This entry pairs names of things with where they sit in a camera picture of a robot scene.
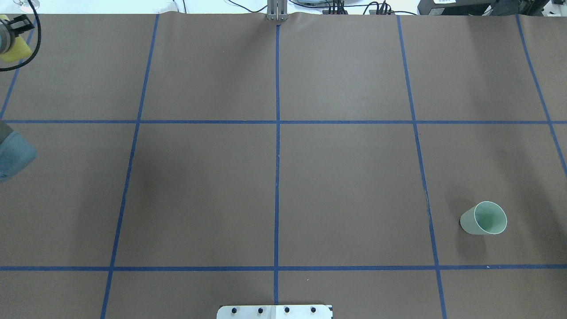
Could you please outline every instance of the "yellow sponge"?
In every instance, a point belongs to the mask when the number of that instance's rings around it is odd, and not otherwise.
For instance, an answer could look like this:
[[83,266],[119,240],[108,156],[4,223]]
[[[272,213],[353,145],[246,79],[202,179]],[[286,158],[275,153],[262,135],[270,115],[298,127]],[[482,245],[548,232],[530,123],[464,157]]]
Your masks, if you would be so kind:
[[4,54],[0,54],[0,59],[6,63],[14,62],[32,55],[32,49],[29,48],[28,44],[21,37],[16,37],[14,45],[10,50]]

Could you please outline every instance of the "blue-gray object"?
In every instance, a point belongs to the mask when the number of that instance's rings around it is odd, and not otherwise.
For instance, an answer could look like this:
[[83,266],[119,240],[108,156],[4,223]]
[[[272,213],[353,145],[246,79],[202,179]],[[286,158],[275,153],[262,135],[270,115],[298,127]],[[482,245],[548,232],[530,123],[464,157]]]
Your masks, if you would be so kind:
[[0,183],[23,170],[36,156],[36,149],[20,133],[12,131],[0,144]]

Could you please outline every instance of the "metal plate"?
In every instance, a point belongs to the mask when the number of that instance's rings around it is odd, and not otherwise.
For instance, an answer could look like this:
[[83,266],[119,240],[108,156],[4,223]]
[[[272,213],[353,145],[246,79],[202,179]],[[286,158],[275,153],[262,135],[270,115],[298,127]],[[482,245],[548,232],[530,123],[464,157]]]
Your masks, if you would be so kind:
[[331,305],[256,305],[223,306],[217,319],[281,318],[281,319],[332,319]]

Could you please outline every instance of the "cup rim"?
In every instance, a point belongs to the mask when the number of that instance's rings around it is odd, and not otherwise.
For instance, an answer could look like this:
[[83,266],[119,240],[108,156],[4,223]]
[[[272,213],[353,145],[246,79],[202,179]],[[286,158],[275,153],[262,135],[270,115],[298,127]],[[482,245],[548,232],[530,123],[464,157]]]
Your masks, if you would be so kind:
[[[499,232],[497,232],[497,233],[491,233],[491,232],[487,231],[486,229],[484,229],[483,227],[481,227],[481,226],[479,225],[479,222],[476,220],[476,208],[478,208],[480,204],[484,204],[484,203],[494,204],[494,205],[496,205],[496,207],[498,207],[498,208],[500,209],[500,211],[501,211],[502,214],[504,215],[504,220],[506,221],[506,224],[504,225],[504,229],[503,229],[503,230],[501,230],[501,231],[499,231]],[[502,233],[504,230],[506,230],[506,227],[508,226],[508,217],[506,216],[506,212],[504,211],[504,209],[502,209],[502,207],[500,207],[500,205],[498,205],[498,204],[496,204],[496,203],[494,203],[494,202],[491,202],[490,200],[483,200],[482,202],[476,204],[476,206],[475,206],[475,211],[473,212],[473,217],[475,218],[475,223],[476,223],[476,225],[477,225],[480,229],[482,229],[483,232],[485,232],[485,233],[487,233],[487,234],[498,235],[498,234]]]

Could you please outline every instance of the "black cable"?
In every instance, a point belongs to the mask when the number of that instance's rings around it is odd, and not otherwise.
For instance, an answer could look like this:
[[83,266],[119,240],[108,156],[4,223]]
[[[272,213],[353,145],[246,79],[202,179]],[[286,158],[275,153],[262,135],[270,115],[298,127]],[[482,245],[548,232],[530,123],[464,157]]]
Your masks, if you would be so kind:
[[175,9],[177,9],[177,11],[179,12],[179,6],[177,6],[177,2],[175,2],[175,0],[174,3],[175,3]]
[[409,14],[417,15],[417,14],[415,14],[413,12],[409,12],[409,11],[388,11],[388,14],[390,14],[390,13],[409,13]]
[[[308,9],[324,9],[326,7],[313,7],[313,6],[306,6],[306,5],[302,5],[300,3],[294,2],[292,0],[288,0],[289,2],[293,3],[294,5],[298,6],[298,7],[304,7],[304,8],[308,8]],[[366,5],[349,5],[349,6],[343,6],[344,8],[350,8],[350,7],[366,7]]]
[[241,7],[242,9],[245,9],[246,11],[248,11],[248,12],[250,12],[250,13],[258,13],[258,12],[260,12],[260,11],[262,11],[263,9],[265,9],[265,8],[268,7],[268,6],[266,5],[266,6],[264,6],[263,8],[261,8],[261,9],[259,9],[259,10],[252,11],[252,10],[246,8],[245,6],[241,6],[241,5],[239,5],[238,3],[236,3],[236,2],[234,2],[234,1],[232,1],[232,0],[226,0],[226,1],[232,3],[233,5],[239,6],[239,7]]
[[372,1],[372,2],[370,2],[368,5],[366,5],[366,8],[364,9],[364,12],[362,13],[362,15],[365,15],[365,14],[366,14],[366,10],[368,10],[368,8],[369,8],[371,5],[376,5],[376,12],[378,12],[378,8],[379,8],[379,6],[380,6],[380,3],[376,2],[376,1]]
[[35,58],[35,56],[39,52],[39,47],[41,45],[41,23],[39,22],[39,16],[37,15],[37,11],[35,10],[35,7],[33,6],[32,0],[28,0],[28,3],[29,3],[29,6],[33,10],[33,15],[35,16],[36,22],[37,22],[37,44],[36,44],[36,48],[35,48],[35,50],[33,50],[32,55],[30,55],[29,58],[27,58],[27,60],[25,60],[24,62],[22,62],[18,65],[11,66],[9,68],[0,68],[0,72],[12,71],[12,70],[15,70],[15,69],[19,69],[24,65],[27,65],[28,63],[30,63],[33,60],[33,58]]
[[325,0],[325,2],[327,3],[327,7],[309,7],[309,6],[303,6],[303,5],[299,5],[298,6],[302,6],[305,8],[327,8],[329,10],[329,14],[332,15],[338,15],[338,14],[347,14],[346,10],[345,10],[345,2],[344,1],[340,1],[340,0],[332,0],[333,5],[331,6],[331,4]]

